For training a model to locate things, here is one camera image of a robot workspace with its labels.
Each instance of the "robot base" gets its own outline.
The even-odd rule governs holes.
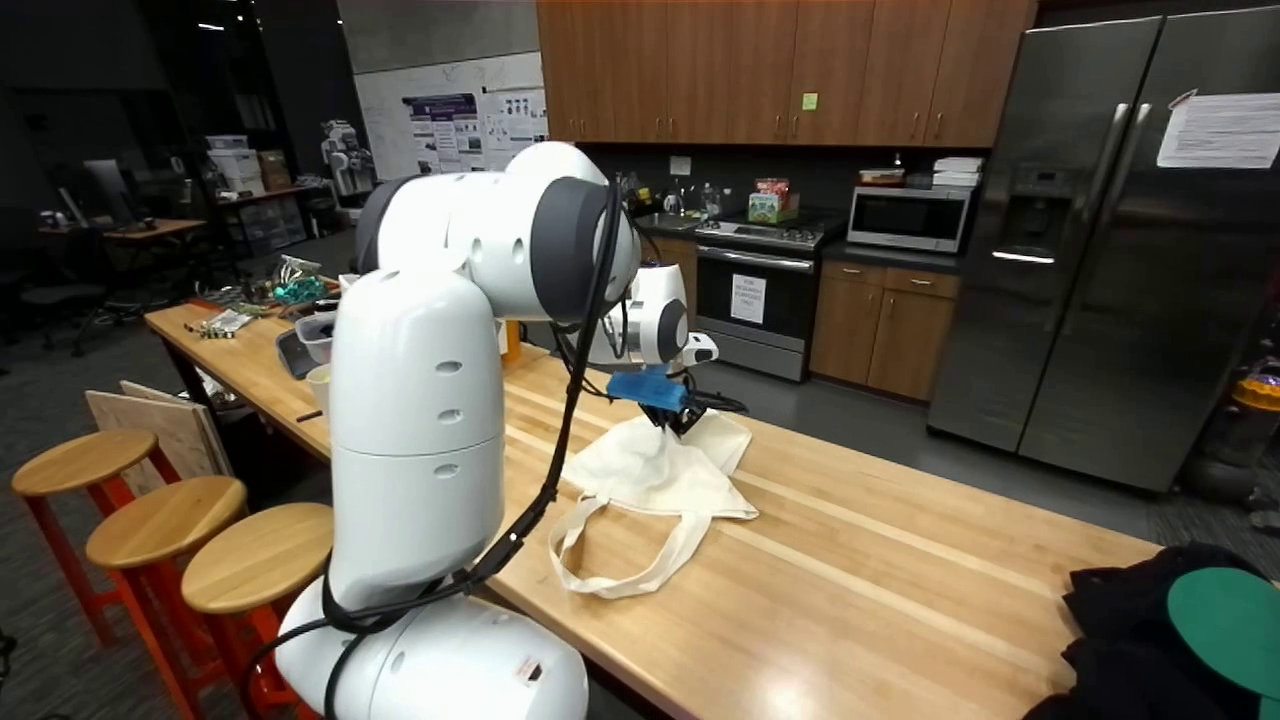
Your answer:
[[[321,582],[284,629],[321,621]],[[315,629],[276,647],[281,676],[322,712],[322,683],[353,638]],[[589,718],[589,668],[526,615],[457,595],[368,638],[343,663],[335,718]]]

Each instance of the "stool leg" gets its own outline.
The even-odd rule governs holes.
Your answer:
[[[106,482],[90,483],[87,495],[103,518],[111,518],[114,507],[135,500],[122,475],[106,475]]]
[[[42,495],[25,495],[25,505],[28,505],[32,522],[38,525],[38,537],[50,550],[63,582],[73,585],[73,595],[76,595],[78,612],[87,615],[95,640],[111,645],[114,638],[111,638],[111,623],[103,615],[103,604],[119,600],[119,595],[95,595],[90,594],[90,585],[83,575],[83,565],[78,565],[76,550],[68,544],[63,530],[57,525],[57,518],[50,518]]]
[[[281,638],[281,615],[272,604],[251,607],[246,623],[251,623],[261,647],[268,647]],[[272,656],[261,663],[256,696],[272,709],[290,709],[296,720],[315,720],[315,712],[284,683]]]
[[[181,568],[170,565],[156,565],[149,568],[153,575],[153,595],[160,604],[160,612],[170,621],[170,632],[183,640],[183,647],[190,653],[190,663],[206,663],[216,660],[216,647],[198,623],[198,615],[186,607],[186,600],[181,595]]]
[[[144,607],[144,582],[135,572],[111,572],[111,585],[168,689],[168,699],[181,709],[183,720],[198,720],[195,691],[181,676],[181,656],[156,638],[153,612]]]
[[[237,623],[222,615],[205,615],[206,621],[206,638],[222,660],[227,680],[237,683],[237,696],[244,704],[246,718],[268,718],[268,709],[261,704],[261,691],[244,683],[246,660],[256,653],[256,645],[244,645],[244,632],[237,638]]]

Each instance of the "stove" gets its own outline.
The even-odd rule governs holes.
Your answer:
[[[722,364],[804,380],[814,313],[814,254],[838,241],[838,221],[705,225],[694,249],[694,330]]]
[[[705,225],[693,231],[694,241],[711,245],[738,245],[760,254],[787,254],[787,255],[814,255],[829,241],[838,236],[838,225]]]

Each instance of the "bag handle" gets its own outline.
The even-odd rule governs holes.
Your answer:
[[[579,595],[642,595],[663,587],[666,575],[676,575],[693,554],[705,544],[711,518],[693,518],[685,513],[680,525],[673,530],[666,544],[641,568],[634,575],[575,575],[565,557],[579,544],[589,531],[593,518],[606,507],[606,495],[589,495],[579,500],[568,522],[551,531],[551,572],[560,587],[579,594]]]

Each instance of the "white tote bag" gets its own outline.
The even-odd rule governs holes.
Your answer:
[[[716,518],[755,522],[755,507],[727,482],[746,439],[746,430],[716,413],[685,437],[649,426],[649,417],[606,430],[565,466],[565,482],[575,483],[583,500],[568,513],[565,530],[551,531],[555,582],[568,594],[606,600],[663,587],[663,582],[693,560]],[[666,544],[634,575],[575,575],[565,565],[602,505],[641,518],[680,518]]]

